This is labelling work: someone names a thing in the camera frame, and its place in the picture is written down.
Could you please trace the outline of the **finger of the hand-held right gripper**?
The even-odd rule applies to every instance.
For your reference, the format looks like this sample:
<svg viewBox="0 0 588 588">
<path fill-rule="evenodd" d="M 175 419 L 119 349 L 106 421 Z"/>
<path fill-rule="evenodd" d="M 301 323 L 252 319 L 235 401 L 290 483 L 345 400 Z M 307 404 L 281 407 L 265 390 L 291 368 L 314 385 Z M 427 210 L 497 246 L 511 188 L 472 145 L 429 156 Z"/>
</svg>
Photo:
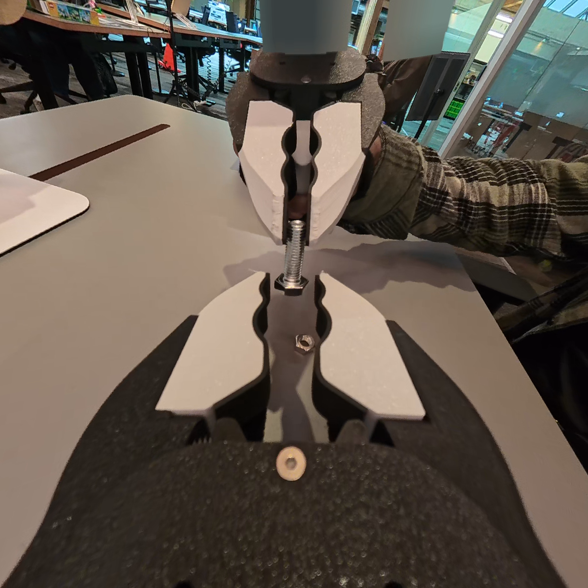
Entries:
<svg viewBox="0 0 588 588">
<path fill-rule="evenodd" d="M 284 138 L 293 112 L 271 100 L 249 103 L 239 162 L 254 209 L 276 244 L 285 241 L 284 218 L 289 155 Z"/>
<path fill-rule="evenodd" d="M 347 208 L 364 166 L 362 106 L 337 102 L 316 111 L 312 127 L 319 147 L 314 155 L 309 244 L 330 233 Z"/>
</svg>

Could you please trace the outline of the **long wooden desk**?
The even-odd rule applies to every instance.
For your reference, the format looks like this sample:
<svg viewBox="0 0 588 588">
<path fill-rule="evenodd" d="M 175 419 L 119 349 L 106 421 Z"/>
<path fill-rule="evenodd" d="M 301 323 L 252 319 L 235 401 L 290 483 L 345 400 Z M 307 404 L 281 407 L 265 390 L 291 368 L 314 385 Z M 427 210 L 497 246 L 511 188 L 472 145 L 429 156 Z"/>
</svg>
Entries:
<svg viewBox="0 0 588 588">
<path fill-rule="evenodd" d="M 137 37 L 141 39 L 169 40 L 172 49 L 178 49 L 187 55 L 187 84 L 183 86 L 185 99 L 200 101 L 200 86 L 204 80 L 200 80 L 197 51 L 219 48 L 219 78 L 217 85 L 206 94 L 215 92 L 224 93 L 224 51 L 230 49 L 237 51 L 239 56 L 239 69 L 244 71 L 246 52 L 248 49 L 260 49 L 262 39 L 241 33 L 223 31 L 211 26 L 197 24 L 183 18 L 181 15 L 173 16 L 173 24 L 169 18 L 158 15 L 158 19 L 137 17 L 137 23 L 130 18 L 130 14 L 113 6 L 98 4 L 105 10 L 105 16 L 90 17 L 90 21 L 81 18 L 79 21 L 61 18 L 58 9 L 49 9 L 49 13 L 27 9 L 22 18 L 43 25 L 52 26 L 64 31 L 106 35 L 116 34 L 124 38 Z"/>
</svg>

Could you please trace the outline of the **white tablet stand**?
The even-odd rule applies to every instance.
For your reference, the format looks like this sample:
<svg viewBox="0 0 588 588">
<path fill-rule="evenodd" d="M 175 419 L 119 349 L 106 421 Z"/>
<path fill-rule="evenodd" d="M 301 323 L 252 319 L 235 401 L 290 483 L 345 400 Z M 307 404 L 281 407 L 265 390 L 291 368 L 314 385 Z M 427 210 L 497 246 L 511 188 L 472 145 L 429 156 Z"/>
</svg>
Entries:
<svg viewBox="0 0 588 588">
<path fill-rule="evenodd" d="M 1 169 L 1 255 L 88 211 L 84 195 Z"/>
</svg>

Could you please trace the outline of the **silver hex bolt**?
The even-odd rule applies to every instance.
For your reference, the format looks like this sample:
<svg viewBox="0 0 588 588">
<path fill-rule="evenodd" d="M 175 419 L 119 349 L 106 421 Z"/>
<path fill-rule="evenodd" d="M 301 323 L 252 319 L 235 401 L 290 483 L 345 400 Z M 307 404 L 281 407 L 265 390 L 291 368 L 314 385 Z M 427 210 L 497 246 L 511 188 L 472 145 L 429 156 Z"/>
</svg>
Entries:
<svg viewBox="0 0 588 588">
<path fill-rule="evenodd" d="M 286 242 L 283 280 L 289 287 L 302 285 L 302 266 L 305 249 L 306 224 L 303 220 L 290 220 Z"/>
</svg>

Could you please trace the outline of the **black monitor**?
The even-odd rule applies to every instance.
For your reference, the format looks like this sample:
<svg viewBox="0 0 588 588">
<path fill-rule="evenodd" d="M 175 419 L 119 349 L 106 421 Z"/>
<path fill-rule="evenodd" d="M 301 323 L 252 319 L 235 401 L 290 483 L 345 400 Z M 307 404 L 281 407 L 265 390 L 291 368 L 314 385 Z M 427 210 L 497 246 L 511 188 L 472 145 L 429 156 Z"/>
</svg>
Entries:
<svg viewBox="0 0 588 588">
<path fill-rule="evenodd" d="M 434 121 L 453 92 L 470 58 L 469 52 L 446 52 L 433 55 L 416 92 L 405 121 Z"/>
</svg>

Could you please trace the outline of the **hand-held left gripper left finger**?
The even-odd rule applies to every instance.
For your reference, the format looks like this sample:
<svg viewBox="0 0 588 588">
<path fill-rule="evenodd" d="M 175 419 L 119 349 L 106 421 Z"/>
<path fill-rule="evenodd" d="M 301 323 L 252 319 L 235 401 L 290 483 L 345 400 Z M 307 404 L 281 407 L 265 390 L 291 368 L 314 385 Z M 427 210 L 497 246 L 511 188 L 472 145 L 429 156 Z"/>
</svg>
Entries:
<svg viewBox="0 0 588 588">
<path fill-rule="evenodd" d="M 254 327 L 268 275 L 255 272 L 225 290 L 196 318 L 155 409 L 219 417 L 219 410 L 263 373 L 265 346 Z"/>
</svg>

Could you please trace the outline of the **colourful toy box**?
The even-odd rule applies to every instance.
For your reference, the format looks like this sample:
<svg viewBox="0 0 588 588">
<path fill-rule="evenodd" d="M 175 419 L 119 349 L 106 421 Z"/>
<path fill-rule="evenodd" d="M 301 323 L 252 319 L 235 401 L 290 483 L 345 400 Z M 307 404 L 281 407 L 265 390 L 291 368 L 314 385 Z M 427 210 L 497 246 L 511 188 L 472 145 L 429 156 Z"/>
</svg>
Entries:
<svg viewBox="0 0 588 588">
<path fill-rule="evenodd" d="M 45 12 L 59 19 L 99 26 L 99 13 L 94 4 L 78 4 L 66 1 L 44 1 Z"/>
</svg>

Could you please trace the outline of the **person's right forearm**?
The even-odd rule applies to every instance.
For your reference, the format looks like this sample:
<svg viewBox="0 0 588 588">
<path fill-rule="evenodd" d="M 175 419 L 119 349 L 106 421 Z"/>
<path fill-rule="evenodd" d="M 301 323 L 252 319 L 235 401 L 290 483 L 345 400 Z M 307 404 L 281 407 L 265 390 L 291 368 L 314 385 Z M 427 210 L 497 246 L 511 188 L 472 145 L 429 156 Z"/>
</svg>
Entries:
<svg viewBox="0 0 588 588">
<path fill-rule="evenodd" d="M 587 157 L 453 157 L 386 125 L 376 162 L 338 225 L 358 235 L 432 242 L 494 256 L 587 261 Z"/>
</svg>

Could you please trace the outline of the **person's torso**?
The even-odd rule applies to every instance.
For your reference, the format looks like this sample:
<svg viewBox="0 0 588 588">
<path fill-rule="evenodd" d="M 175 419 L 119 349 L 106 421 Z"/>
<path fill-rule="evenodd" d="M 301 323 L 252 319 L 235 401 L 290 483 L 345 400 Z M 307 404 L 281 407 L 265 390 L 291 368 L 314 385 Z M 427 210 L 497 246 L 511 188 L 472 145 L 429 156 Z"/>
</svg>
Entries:
<svg viewBox="0 0 588 588">
<path fill-rule="evenodd" d="M 562 426 L 587 436 L 587 268 L 497 319 Z"/>
</svg>

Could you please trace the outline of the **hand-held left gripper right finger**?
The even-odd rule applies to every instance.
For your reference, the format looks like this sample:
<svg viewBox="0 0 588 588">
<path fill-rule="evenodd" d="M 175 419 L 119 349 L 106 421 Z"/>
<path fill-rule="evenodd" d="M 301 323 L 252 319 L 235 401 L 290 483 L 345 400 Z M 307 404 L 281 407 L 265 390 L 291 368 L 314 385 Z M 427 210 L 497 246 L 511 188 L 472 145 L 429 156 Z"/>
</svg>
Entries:
<svg viewBox="0 0 588 588">
<path fill-rule="evenodd" d="M 330 319 L 320 374 L 371 419 L 423 420 L 425 409 L 384 316 L 360 294 L 322 272 Z"/>
</svg>

